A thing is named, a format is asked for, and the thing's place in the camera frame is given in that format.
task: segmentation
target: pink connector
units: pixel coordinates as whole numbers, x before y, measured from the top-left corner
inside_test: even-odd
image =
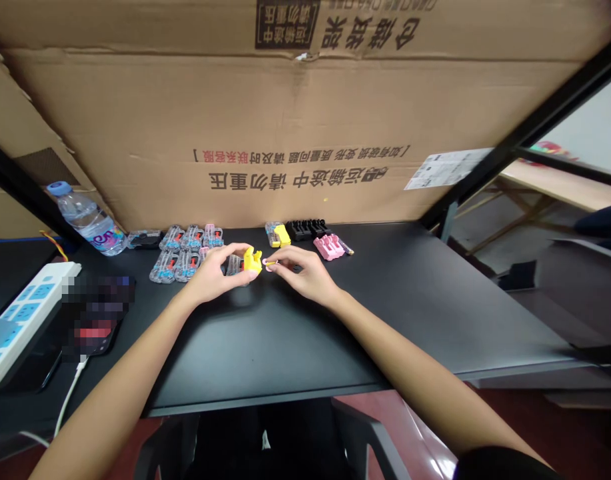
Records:
[[[327,261],[334,260],[335,258],[345,255],[345,250],[340,246],[338,237],[334,234],[323,235],[320,239],[315,239],[314,245],[323,258]]]

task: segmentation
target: charging cable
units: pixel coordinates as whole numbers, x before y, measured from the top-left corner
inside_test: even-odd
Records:
[[[24,436],[24,437],[28,437],[28,438],[34,440],[37,443],[40,443],[45,448],[48,448],[50,446],[50,442],[48,442],[46,439],[41,438],[38,435],[35,435],[32,432],[28,432],[26,430],[23,430],[23,431],[20,431],[19,434]]]
[[[82,355],[81,357],[85,357],[79,362],[77,365],[77,372],[74,374],[74,380],[72,380],[72,385],[70,385],[70,390],[68,390],[67,395],[65,396],[65,400],[63,401],[63,406],[61,407],[61,412],[59,413],[59,419],[57,420],[57,426],[54,428],[54,438],[59,434],[59,430],[61,430],[61,424],[63,422],[63,416],[65,415],[65,409],[67,408],[67,404],[70,401],[70,397],[72,396],[72,392],[74,391],[74,387],[81,376],[81,372],[85,368],[87,361],[90,357],[86,355]]]

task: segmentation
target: hand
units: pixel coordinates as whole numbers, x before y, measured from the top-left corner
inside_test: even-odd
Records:
[[[215,299],[228,290],[250,283],[257,277],[258,273],[256,271],[244,270],[227,277],[223,275],[221,265],[232,254],[242,257],[251,246],[247,243],[230,243],[224,247],[210,250],[205,257],[205,261],[201,263],[197,272],[179,295],[196,307],[201,303]]]
[[[281,261],[268,268],[278,273],[291,287],[303,297],[314,300],[324,307],[330,307],[339,297],[341,289],[327,273],[318,254],[288,245],[278,250],[267,261]],[[295,265],[303,268],[295,273]]]

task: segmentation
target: floor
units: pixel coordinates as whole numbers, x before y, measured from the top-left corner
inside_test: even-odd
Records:
[[[611,480],[611,412],[567,410],[534,391],[479,390],[479,395],[566,480]],[[373,416],[389,432],[414,480],[451,479],[455,458],[437,455],[442,443],[415,417],[396,391],[339,397]],[[140,420],[106,480],[132,477],[141,445],[160,419]],[[43,453],[34,447],[0,462],[0,480],[25,480]],[[383,479],[372,454],[370,480]]]
[[[480,193],[472,199],[471,205],[485,199],[489,193]],[[537,195],[524,195],[533,203]],[[452,237],[465,249],[473,248],[487,237],[521,216],[523,212],[509,198],[499,197],[454,221]],[[587,212],[563,202],[549,207],[543,220],[567,227],[585,217]],[[495,274],[509,270],[513,263],[531,261],[541,253],[551,239],[583,238],[531,226],[521,226],[492,242],[476,254],[476,258]]]

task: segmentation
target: white wall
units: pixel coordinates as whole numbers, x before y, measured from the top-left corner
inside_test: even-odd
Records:
[[[611,83],[543,137],[611,172]]]

